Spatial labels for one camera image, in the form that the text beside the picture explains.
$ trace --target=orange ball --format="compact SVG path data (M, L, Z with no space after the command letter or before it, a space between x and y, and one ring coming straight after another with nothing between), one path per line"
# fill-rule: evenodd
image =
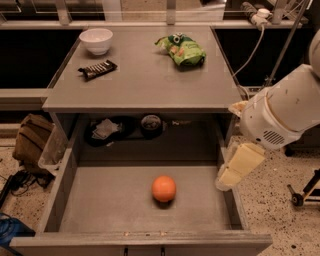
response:
M159 176L152 183L152 195L162 203L174 199L176 195L176 183L169 176Z

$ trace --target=brown bag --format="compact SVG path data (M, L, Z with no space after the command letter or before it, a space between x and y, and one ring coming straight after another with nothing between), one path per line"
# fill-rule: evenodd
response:
M12 156L26 165L35 167L31 169L31 173L48 172L38 167L38 161L52 129L53 124L41 115L29 114L21 122Z

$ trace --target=cabinet top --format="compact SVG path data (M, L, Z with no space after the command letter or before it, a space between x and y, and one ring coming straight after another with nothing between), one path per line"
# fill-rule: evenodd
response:
M94 56L80 43L49 94L49 112L224 112L240 101L221 50L203 26L112 27L105 55ZM203 66L178 67L154 43L181 32L206 52ZM118 68L86 81L79 68L105 60Z

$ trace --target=blue object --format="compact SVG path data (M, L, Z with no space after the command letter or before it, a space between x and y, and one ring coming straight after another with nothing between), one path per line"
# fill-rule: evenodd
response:
M10 251L14 255L21 256L22 254L10 247L10 242L13 237L32 237L35 231L28 228L20 220L11 216L0 213L0 246Z

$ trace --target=white bowl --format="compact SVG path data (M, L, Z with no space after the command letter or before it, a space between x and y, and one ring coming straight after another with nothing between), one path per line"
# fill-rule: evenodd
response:
M82 32L79 36L86 49L94 55L105 54L112 42L113 33L106 28L93 28Z

